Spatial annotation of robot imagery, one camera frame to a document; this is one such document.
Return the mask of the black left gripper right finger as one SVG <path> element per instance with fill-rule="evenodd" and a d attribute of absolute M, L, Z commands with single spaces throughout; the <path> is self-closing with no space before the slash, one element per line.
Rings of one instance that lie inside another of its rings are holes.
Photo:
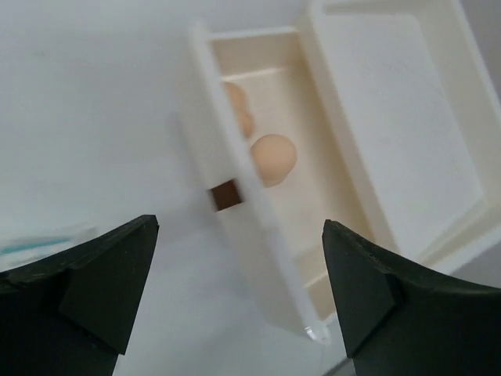
<path fill-rule="evenodd" d="M 500 290 L 428 269 L 339 222 L 323 250 L 358 375 L 497 375 Z"/>

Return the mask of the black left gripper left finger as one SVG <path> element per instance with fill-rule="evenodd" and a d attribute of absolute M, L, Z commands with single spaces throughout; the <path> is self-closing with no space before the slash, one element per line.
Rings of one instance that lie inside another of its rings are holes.
<path fill-rule="evenodd" d="M 1 274 L 3 375 L 111 375 L 125 354 L 159 224 L 141 215 Z"/>

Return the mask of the beige makeup sponge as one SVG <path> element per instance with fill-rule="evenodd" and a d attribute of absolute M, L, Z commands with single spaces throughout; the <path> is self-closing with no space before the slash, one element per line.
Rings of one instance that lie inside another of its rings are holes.
<path fill-rule="evenodd" d="M 248 109 L 247 95 L 245 91 L 235 83 L 226 81 L 224 83 L 227 94 L 236 113 L 240 130 L 246 139 L 254 133 L 254 117 Z"/>
<path fill-rule="evenodd" d="M 259 138 L 250 148 L 250 154 L 265 187 L 280 184 L 297 163 L 297 148 L 285 136 L 268 134 Z"/>

